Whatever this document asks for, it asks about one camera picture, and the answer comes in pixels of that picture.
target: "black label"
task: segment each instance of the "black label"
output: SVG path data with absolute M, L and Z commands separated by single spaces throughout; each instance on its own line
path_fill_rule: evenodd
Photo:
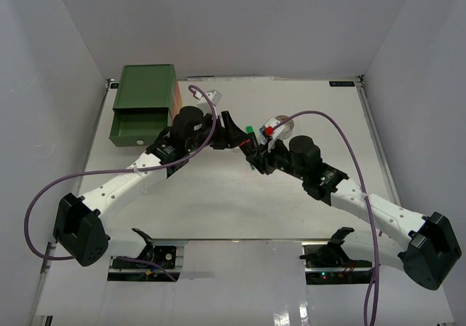
M 329 81 L 330 87 L 354 87 L 353 81 Z

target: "green object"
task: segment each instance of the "green object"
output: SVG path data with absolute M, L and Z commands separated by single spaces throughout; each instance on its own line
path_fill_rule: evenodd
M 114 102 L 110 140 L 148 146 L 170 126 L 181 103 L 173 65 L 126 65 Z

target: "gray wall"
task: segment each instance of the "gray wall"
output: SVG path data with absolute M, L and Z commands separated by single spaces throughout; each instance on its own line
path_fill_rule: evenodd
M 82 168 L 104 84 L 61 0 L 0 0 L 1 325 L 27 324 L 39 281 L 25 209 L 44 185 Z M 35 209 L 40 250 L 73 185 L 57 186 Z
M 405 0 L 63 0 L 104 76 L 365 73 Z
M 407 0 L 367 73 L 403 204 L 449 216 L 466 250 L 466 0 Z M 466 325 L 466 258 L 444 287 Z

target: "table surface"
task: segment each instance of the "table surface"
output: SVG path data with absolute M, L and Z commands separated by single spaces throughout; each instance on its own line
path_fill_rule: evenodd
M 184 105 L 195 104 L 180 82 Z M 222 94 L 238 126 L 260 127 L 271 116 L 304 109 L 335 118 L 347 134 L 368 185 L 385 198 L 387 185 L 354 87 L 328 81 L 209 79 L 195 82 Z M 121 168 L 143 148 L 116 148 L 108 139 L 115 91 L 109 91 L 87 170 Z M 347 149 L 319 116 L 295 121 L 294 135 L 312 136 L 324 161 L 356 179 Z M 82 181 L 81 193 L 107 181 Z M 206 149 L 165 182 L 137 198 L 111 224 L 138 227 L 155 238 L 328 238 L 341 226 L 368 225 L 311 199 L 296 179 L 253 172 L 242 154 Z M 173 283 L 107 282 L 108 258 L 87 268 L 52 262 L 37 308 L 58 325 L 361 325 L 366 285 L 306 286 L 301 246 L 292 242 L 190 242 L 181 279 Z M 57 255 L 66 255 L 58 247 Z M 203 272 L 208 279 L 189 279 Z M 402 272 L 382 267 L 378 325 L 452 322 L 443 289 L 432 292 Z

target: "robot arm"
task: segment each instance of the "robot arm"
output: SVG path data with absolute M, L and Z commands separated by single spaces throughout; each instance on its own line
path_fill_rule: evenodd
M 220 95 L 209 92 L 218 102 Z M 99 188 L 77 198 L 68 194 L 62 198 L 54 227 L 54 237 L 83 266 L 89 266 L 103 255 L 126 255 L 139 259 L 146 256 L 153 243 L 141 230 L 116 231 L 109 228 L 111 219 L 139 194 L 155 183 L 170 177 L 186 162 L 163 170 L 144 168 L 171 163 L 184 158 L 206 139 L 212 116 L 200 101 L 196 107 L 184 107 L 173 120 L 173 126 L 162 131 L 146 152 L 128 169 L 134 172 L 119 175 Z M 214 149 L 240 147 L 246 160 L 260 173 L 275 170 L 302 180 L 304 190 L 314 199 L 347 211 L 368 222 L 365 196 L 373 207 L 376 227 L 391 239 L 380 239 L 381 263 L 403 269 L 415 282 L 437 289 L 461 250 L 446 217 L 434 213 L 430 218 L 399 207 L 375 195 L 364 194 L 359 185 L 342 171 L 323 162 L 320 149 L 307 136 L 291 139 L 289 149 L 283 139 L 291 135 L 292 124 L 277 129 L 283 116 L 270 119 L 256 139 L 254 132 L 237 127 L 228 111 L 217 118 L 210 146 Z M 347 261 L 372 260 L 373 247 L 364 233 L 351 234 L 352 229 L 340 229 L 329 243 L 317 252 L 319 259 Z

